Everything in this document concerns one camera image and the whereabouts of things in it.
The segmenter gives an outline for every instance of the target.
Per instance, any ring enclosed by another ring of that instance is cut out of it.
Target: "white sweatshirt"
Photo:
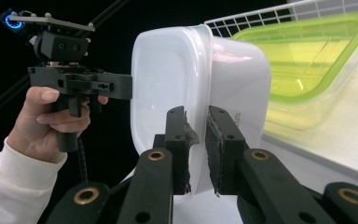
[[[0,223],[37,223],[66,158],[66,153],[60,153],[53,163],[37,161],[20,154],[5,140],[0,152]]]

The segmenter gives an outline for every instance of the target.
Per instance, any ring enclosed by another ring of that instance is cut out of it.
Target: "black background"
[[[0,0],[0,14],[8,8],[29,10],[37,16],[51,13],[57,20],[87,25],[114,1],[99,0]],[[135,38],[144,31],[198,25],[236,13],[285,4],[284,0],[132,0],[90,36],[89,56],[82,64],[106,72],[130,74]],[[32,47],[0,22],[0,96],[15,85],[27,67],[39,63]],[[0,107],[0,150],[21,110],[26,90]],[[103,112],[91,114],[91,125],[82,134],[89,180],[113,187],[136,165],[138,154],[131,139],[130,102],[110,99]],[[62,195],[79,182],[76,155],[69,154],[41,223]]]

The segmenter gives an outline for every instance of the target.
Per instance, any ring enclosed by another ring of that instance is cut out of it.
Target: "glowing blue ring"
[[[13,28],[13,29],[19,29],[22,27],[22,21],[11,21],[9,18],[11,17],[11,15],[7,15],[5,17],[5,22],[8,25],[8,27]]]

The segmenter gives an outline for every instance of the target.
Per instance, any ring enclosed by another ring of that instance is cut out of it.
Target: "hand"
[[[50,162],[58,151],[58,132],[80,135],[90,124],[90,110],[86,99],[81,108],[81,118],[73,117],[69,110],[51,112],[51,103],[60,93],[48,87],[31,87],[27,91],[22,110],[10,132],[7,143],[21,154]],[[101,104],[108,98],[99,96]]]

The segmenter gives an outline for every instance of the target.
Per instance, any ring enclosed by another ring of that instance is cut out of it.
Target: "green lid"
[[[358,12],[248,28],[233,39],[268,57],[271,101],[298,103],[326,90],[358,46]]]

